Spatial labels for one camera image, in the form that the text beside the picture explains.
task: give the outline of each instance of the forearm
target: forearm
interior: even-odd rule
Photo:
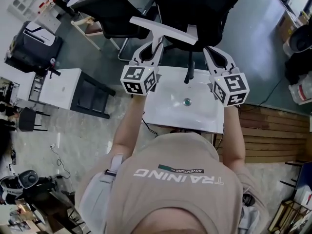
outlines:
[[[245,161],[246,150],[243,133],[239,123],[238,109],[234,106],[224,108],[223,164],[230,166],[234,161]]]
[[[127,112],[115,133],[113,147],[118,150],[126,150],[126,157],[130,157],[136,146],[138,133],[141,126],[145,96],[134,96],[130,102]]]

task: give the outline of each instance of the sink drain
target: sink drain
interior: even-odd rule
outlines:
[[[192,101],[190,98],[185,98],[184,101],[183,101],[183,105],[184,106],[190,106],[192,104]]]

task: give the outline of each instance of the beige t-shirt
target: beige t-shirt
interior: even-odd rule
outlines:
[[[108,154],[82,180],[76,192],[78,209],[92,177],[110,168]],[[182,208],[192,213],[209,234],[237,232],[243,190],[255,198],[260,233],[268,213],[254,179],[246,168],[232,171],[219,162],[211,143],[195,133],[162,135],[123,162],[109,202],[107,231],[128,234],[149,213]]]

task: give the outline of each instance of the white wall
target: white wall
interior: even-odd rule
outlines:
[[[23,22],[7,11],[13,0],[0,0],[0,77],[19,83],[23,72],[3,62],[13,37],[19,32]]]

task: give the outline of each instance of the blue-gray floor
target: blue-gray floor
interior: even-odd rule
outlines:
[[[142,9],[148,0],[129,0]],[[263,102],[276,84],[284,77],[283,42],[276,32],[276,25],[285,8],[280,0],[239,0],[230,11],[221,43],[217,46],[229,53],[236,65],[245,73],[250,86],[246,103],[258,105]],[[57,35],[64,38],[64,45],[58,57],[59,68],[80,68],[98,81],[107,85],[120,84],[124,62],[117,59],[117,50],[102,36],[93,40],[102,48],[98,51],[71,24],[68,17],[62,18]],[[130,59],[133,52],[145,40],[131,39],[124,58]],[[119,46],[123,39],[116,39]],[[186,67],[188,53],[174,49],[163,57],[162,65]],[[194,54],[195,67],[205,69],[202,53]],[[299,106],[292,100],[284,78],[264,106],[309,114],[312,104]]]

